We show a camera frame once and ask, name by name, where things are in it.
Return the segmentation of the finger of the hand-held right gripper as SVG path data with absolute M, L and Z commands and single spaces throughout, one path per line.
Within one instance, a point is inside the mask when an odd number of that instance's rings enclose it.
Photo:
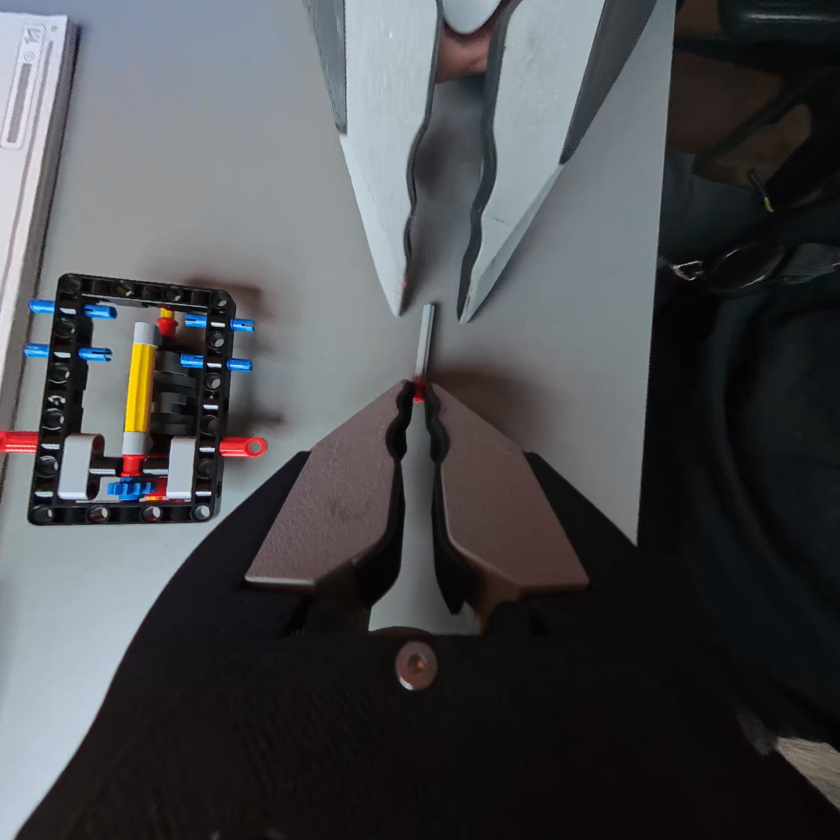
M 511 2 L 490 42 L 479 187 L 458 289 L 471 320 L 560 172 L 604 2 Z
M 344 3 L 340 142 L 375 274 L 397 317 L 408 296 L 413 168 L 431 117 L 441 17 L 435 1 Z

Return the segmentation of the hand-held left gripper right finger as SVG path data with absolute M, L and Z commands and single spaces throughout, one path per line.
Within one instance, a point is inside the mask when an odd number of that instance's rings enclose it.
M 424 410 L 434 463 L 437 584 L 453 614 L 582 592 L 590 578 L 523 450 L 439 385 Z

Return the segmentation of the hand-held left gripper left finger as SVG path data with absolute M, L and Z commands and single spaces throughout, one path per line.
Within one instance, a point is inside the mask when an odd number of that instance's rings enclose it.
M 401 569 L 402 459 L 414 384 L 399 381 L 308 453 L 248 583 L 372 607 Z

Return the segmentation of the grey lego axle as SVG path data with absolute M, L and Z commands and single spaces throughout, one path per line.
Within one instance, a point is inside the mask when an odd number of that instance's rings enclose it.
M 436 304 L 426 303 L 422 309 L 421 328 L 416 354 L 416 366 L 413 381 L 415 384 L 424 384 L 427 381 L 427 371 L 431 352 L 431 343 L 434 332 L 434 320 Z

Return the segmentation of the black lego frame assembly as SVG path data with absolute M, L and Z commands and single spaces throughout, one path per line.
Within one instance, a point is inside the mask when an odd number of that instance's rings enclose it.
M 120 451 L 84 432 L 90 368 L 112 361 L 93 344 L 99 321 L 120 308 L 153 309 L 133 325 Z M 222 496 L 226 459 L 255 459 L 262 437 L 229 436 L 230 378 L 253 363 L 234 357 L 255 322 L 236 317 L 226 290 L 67 274 L 53 300 L 28 309 L 50 317 L 49 341 L 27 343 L 44 360 L 36 431 L 2 431 L 3 455 L 32 455 L 28 521 L 39 527 L 207 522 Z

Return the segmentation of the lego instruction booklet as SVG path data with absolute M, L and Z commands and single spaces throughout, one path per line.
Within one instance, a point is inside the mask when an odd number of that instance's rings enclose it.
M 39 273 L 77 58 L 67 16 L 1 14 L 2 310 Z

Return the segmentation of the person's right hand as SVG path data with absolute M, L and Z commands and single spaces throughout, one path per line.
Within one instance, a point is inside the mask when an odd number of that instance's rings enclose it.
M 491 31 L 485 28 L 462 35 L 444 26 L 437 49 L 435 82 L 483 74 L 487 61 Z

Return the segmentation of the person's dark clothing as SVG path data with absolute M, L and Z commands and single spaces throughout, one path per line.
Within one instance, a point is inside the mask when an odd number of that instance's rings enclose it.
M 798 104 L 812 135 L 746 187 L 666 153 L 638 544 L 773 685 L 749 714 L 838 750 L 838 2 L 716 6 L 680 48 L 784 88 L 699 162 Z

